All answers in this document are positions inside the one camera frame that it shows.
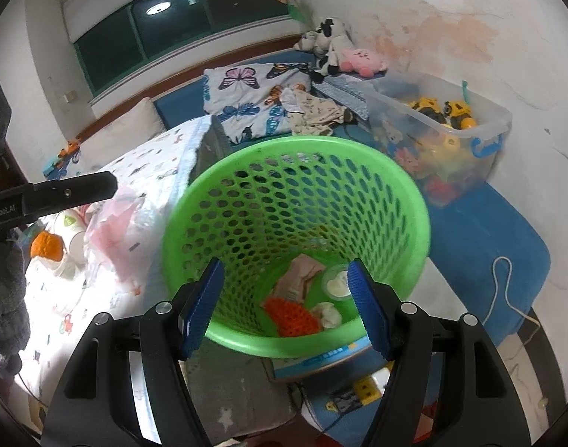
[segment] screw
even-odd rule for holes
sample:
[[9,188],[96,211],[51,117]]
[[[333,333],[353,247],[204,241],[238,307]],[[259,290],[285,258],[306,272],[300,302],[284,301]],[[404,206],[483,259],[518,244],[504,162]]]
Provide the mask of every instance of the screw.
[[97,324],[98,326],[101,326],[103,324],[106,324],[109,318],[110,315],[107,312],[101,312],[95,315],[94,323]]
[[464,316],[464,322],[468,326],[476,326],[478,324],[478,319],[476,319],[476,316],[473,316],[472,314],[467,314]]
[[171,310],[172,310],[172,304],[170,304],[168,301],[161,302],[156,306],[156,312],[158,314],[167,314]]
[[416,307],[413,303],[402,303],[400,309],[405,314],[416,314],[416,312],[419,310],[419,308]]

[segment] green plastic basket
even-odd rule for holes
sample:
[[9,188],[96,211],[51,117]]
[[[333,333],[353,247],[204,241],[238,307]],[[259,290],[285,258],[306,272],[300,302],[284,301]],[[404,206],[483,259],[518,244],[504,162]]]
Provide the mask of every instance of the green plastic basket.
[[[406,298],[430,237],[422,195],[387,156],[334,137],[285,137],[228,156],[190,185],[166,228],[164,271],[176,292],[219,257],[225,284],[206,336],[249,355],[314,356],[366,332],[347,300],[336,303],[340,327],[278,337],[261,303],[291,260],[302,252],[330,267],[359,257]],[[328,300],[319,275],[305,306]]]

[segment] window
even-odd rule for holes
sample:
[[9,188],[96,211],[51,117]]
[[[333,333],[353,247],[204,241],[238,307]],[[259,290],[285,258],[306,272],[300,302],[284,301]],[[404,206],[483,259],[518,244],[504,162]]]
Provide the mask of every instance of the window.
[[97,96],[137,68],[192,41],[287,13],[275,0],[134,0],[74,46]]

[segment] white cord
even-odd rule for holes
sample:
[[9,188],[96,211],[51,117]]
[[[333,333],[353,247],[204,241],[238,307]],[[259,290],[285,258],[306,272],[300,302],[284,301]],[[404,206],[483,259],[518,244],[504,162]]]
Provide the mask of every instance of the white cord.
[[489,318],[491,317],[491,314],[493,312],[493,309],[495,308],[495,302],[497,300],[497,295],[499,294],[499,280],[497,280],[497,271],[496,271],[496,265],[497,262],[499,262],[500,260],[505,260],[507,262],[508,265],[508,269],[507,269],[507,280],[505,281],[505,304],[507,304],[507,306],[509,308],[511,308],[512,310],[514,310],[515,312],[517,312],[520,316],[522,316],[524,319],[527,319],[528,321],[534,323],[536,325],[536,329],[533,331],[532,334],[530,334],[530,337],[521,344],[520,348],[518,349],[518,351],[515,353],[515,355],[511,358],[506,359],[505,361],[511,361],[513,360],[518,354],[520,354],[520,351],[522,350],[522,348],[524,348],[524,346],[526,346],[528,343],[530,343],[532,341],[532,338],[534,337],[534,335],[536,333],[538,333],[538,331],[541,329],[541,324],[534,318],[531,318],[530,316],[528,316],[527,314],[524,314],[522,311],[520,311],[519,309],[517,309],[517,307],[514,307],[510,302],[509,299],[507,297],[507,291],[509,290],[509,284],[510,284],[510,280],[511,280],[511,271],[513,270],[513,265],[511,263],[511,260],[506,257],[506,256],[500,256],[497,257],[494,261],[493,261],[493,266],[491,268],[492,273],[493,273],[493,280],[495,281],[495,295],[493,296],[493,300],[491,301],[491,307],[489,308],[489,312],[486,315],[486,318],[483,320],[482,324],[485,325],[486,322],[489,320]]

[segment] basket rim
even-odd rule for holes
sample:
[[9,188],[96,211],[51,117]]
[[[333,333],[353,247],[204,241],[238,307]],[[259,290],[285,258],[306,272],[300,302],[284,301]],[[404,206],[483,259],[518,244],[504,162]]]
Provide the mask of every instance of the basket rim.
[[[173,263],[175,260],[177,263],[180,263],[178,260],[178,251],[175,247],[171,247],[169,244],[172,242],[171,237],[176,237],[178,233],[178,228],[172,226],[173,221],[175,220],[175,217],[184,210],[187,197],[190,194],[195,193],[198,188],[207,187],[205,179],[208,176],[213,175],[222,168],[232,169],[232,166],[236,165],[243,156],[247,157],[247,155],[253,154],[264,155],[270,150],[270,148],[280,148],[286,143],[290,143],[294,146],[295,143],[299,143],[300,141],[305,143],[318,142],[319,144],[328,142],[335,146],[343,145],[346,149],[353,149],[356,153],[359,153],[359,155],[370,155],[372,158],[381,162],[381,166],[385,169],[386,173],[394,174],[402,180],[404,184],[404,191],[408,195],[407,204],[411,208],[410,213],[419,226],[415,229],[416,236],[412,241],[411,248],[405,253],[405,257],[409,259],[410,267],[406,270],[404,267],[406,260],[399,261],[392,268],[390,276],[394,276],[399,271],[403,270],[403,280],[416,284],[420,274],[422,273],[423,267],[425,266],[425,260],[429,252],[429,245],[431,241],[431,222],[429,220],[429,212],[425,199],[410,175],[406,173],[395,161],[393,161],[393,159],[384,155],[380,151],[359,142],[331,136],[288,136],[255,143],[232,153],[204,171],[191,185],[187,187],[183,195],[178,200],[178,203],[172,209],[172,213],[166,224],[163,239],[162,269],[166,280],[166,286],[169,291],[177,291],[181,286],[181,281],[174,272],[175,267],[169,266],[169,264]],[[297,152],[300,151],[293,149],[289,151],[289,153]],[[366,336],[366,330],[360,317],[357,317],[333,330],[321,331],[317,334],[296,338],[279,338],[255,336],[253,334],[243,333],[242,331],[235,330],[225,324],[222,324],[218,320],[211,319],[205,336],[222,346],[247,355],[263,356],[266,358],[298,358],[303,356],[306,357],[307,350],[311,351],[310,355],[315,356],[332,351],[336,348],[347,346],[361,337]]]

